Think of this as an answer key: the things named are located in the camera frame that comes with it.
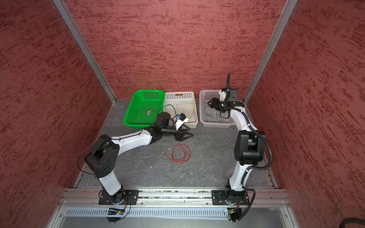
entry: metal track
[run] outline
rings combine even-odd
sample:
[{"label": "metal track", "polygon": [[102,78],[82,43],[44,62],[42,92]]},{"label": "metal track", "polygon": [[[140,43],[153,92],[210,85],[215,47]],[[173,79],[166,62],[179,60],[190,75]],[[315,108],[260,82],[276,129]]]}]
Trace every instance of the metal track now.
[{"label": "metal track", "polygon": [[[137,205],[132,207],[223,207],[212,204],[212,188],[126,188],[138,189]],[[59,206],[67,207],[110,207],[99,205],[101,188],[66,189]],[[284,189],[256,189],[252,207],[290,207]]]}]

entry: green plastic basket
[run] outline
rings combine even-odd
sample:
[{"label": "green plastic basket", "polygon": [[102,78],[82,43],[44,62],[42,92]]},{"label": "green plastic basket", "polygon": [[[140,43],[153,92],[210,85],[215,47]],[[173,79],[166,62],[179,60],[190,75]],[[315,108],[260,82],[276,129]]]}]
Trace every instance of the green plastic basket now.
[{"label": "green plastic basket", "polygon": [[141,89],[136,91],[129,103],[124,123],[136,129],[154,124],[158,112],[164,106],[164,101],[165,92],[162,90]]}]

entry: yellow wire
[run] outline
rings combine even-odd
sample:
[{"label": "yellow wire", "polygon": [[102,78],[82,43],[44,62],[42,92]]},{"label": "yellow wire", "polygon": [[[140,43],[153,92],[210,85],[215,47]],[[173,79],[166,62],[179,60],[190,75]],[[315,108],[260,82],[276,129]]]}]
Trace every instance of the yellow wire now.
[{"label": "yellow wire", "polygon": [[177,106],[178,105],[183,105],[183,104],[191,104],[192,106],[193,106],[193,113],[191,114],[191,116],[190,116],[190,118],[189,118],[189,120],[191,119],[191,117],[193,117],[193,115],[194,115],[194,111],[195,111],[195,105],[191,102],[191,101],[187,101],[187,102],[181,102],[181,104],[177,104],[176,105],[176,110],[179,110],[179,109],[183,109],[183,108],[178,108]]}]

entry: perforated basket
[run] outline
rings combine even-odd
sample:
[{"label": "perforated basket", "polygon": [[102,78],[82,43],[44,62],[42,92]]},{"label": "perforated basket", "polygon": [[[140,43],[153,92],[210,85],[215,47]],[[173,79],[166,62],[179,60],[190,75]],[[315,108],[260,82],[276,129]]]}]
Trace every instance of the perforated basket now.
[{"label": "perforated basket", "polygon": [[220,113],[219,111],[212,109],[208,106],[208,101],[212,98],[219,98],[219,90],[206,89],[201,90],[199,93],[199,113],[200,122],[204,127],[222,127],[227,128],[234,125],[234,120],[228,117],[228,113]]},{"label": "perforated basket", "polygon": [[164,106],[165,92],[141,89],[136,91],[129,103],[124,123],[136,129],[154,124],[159,110]]},{"label": "perforated basket", "polygon": [[[198,124],[198,113],[196,110],[194,92],[171,92],[165,93],[164,106],[170,104],[175,107],[176,113],[184,113],[189,121],[185,123],[189,128],[196,128]],[[175,116],[174,108],[171,106],[164,107],[164,112],[168,112],[171,118]]]}]

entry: white plastic basket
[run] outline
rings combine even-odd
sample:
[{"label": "white plastic basket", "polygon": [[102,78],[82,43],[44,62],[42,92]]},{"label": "white plastic basket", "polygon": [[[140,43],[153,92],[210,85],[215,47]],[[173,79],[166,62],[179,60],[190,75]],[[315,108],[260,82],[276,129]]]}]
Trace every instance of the white plastic basket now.
[{"label": "white plastic basket", "polygon": [[228,112],[222,113],[219,116],[220,112],[210,108],[208,106],[208,101],[212,98],[219,98],[219,90],[214,89],[206,89],[201,90],[199,93],[199,113],[200,113],[200,122],[203,123],[204,127],[222,127],[227,128],[234,125],[234,120],[229,117],[225,119],[223,117],[228,117]]},{"label": "white plastic basket", "polygon": [[[184,113],[189,121],[185,123],[189,128],[196,128],[198,124],[198,113],[196,110],[194,92],[171,92],[166,93],[165,105],[173,105],[177,114]],[[171,106],[164,107],[164,112],[168,112],[171,118],[175,116],[175,111]]]}]

